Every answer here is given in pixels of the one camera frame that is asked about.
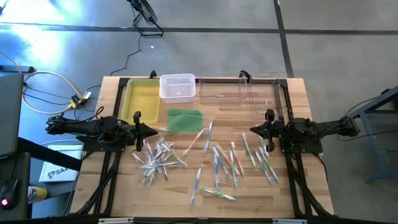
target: wooden tabletop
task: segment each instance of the wooden tabletop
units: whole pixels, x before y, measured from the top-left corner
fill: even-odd
[[[120,77],[104,77],[99,93],[97,108],[104,106],[101,116],[113,113],[116,92]],[[289,78],[289,93],[293,113],[296,118],[312,118],[308,104],[304,81],[301,78]],[[279,177],[279,183],[271,185],[262,170],[254,170],[250,157],[246,153],[242,133],[249,139],[249,147],[259,147],[259,138],[249,131],[249,128],[264,122],[266,108],[276,112],[274,94],[269,84],[253,84],[250,94],[241,104],[236,102],[218,102],[201,98],[199,84],[194,103],[164,104],[161,103],[159,120],[153,128],[167,127],[168,109],[193,109],[200,110],[203,114],[203,126],[208,127],[210,119],[214,120],[210,145],[218,143],[228,151],[231,141],[236,143],[238,157],[240,158],[245,178],[239,178],[239,187],[235,187],[233,180],[226,178],[220,169],[220,192],[237,198],[231,202],[211,194],[197,190],[195,204],[190,206],[190,198],[196,179],[198,166],[204,165],[199,185],[214,188],[214,171],[212,153],[202,154],[206,140],[203,134],[195,147],[185,156],[182,151],[186,149],[196,133],[168,133],[159,132],[169,143],[175,144],[174,149],[188,164],[188,168],[170,167],[169,180],[165,181],[162,175],[157,174],[151,186],[141,185],[142,171],[132,158],[131,153],[135,147],[129,147],[123,153],[118,172],[118,180],[114,195],[112,216],[119,217],[221,217],[221,218],[288,218],[293,217],[292,199],[290,196],[287,169],[283,154],[279,150],[279,142],[275,139],[275,151],[270,153],[270,163]],[[207,84],[206,95],[223,94],[225,97],[233,95],[230,84]],[[152,148],[159,135],[148,138]],[[142,152],[137,155],[145,159]],[[103,152],[93,153],[83,161],[78,178],[76,192],[73,198],[71,212],[83,206],[98,185]],[[303,154],[303,164],[309,189],[324,208],[333,213],[328,184],[321,162],[311,154]],[[300,206],[303,210],[302,194],[298,192]]]

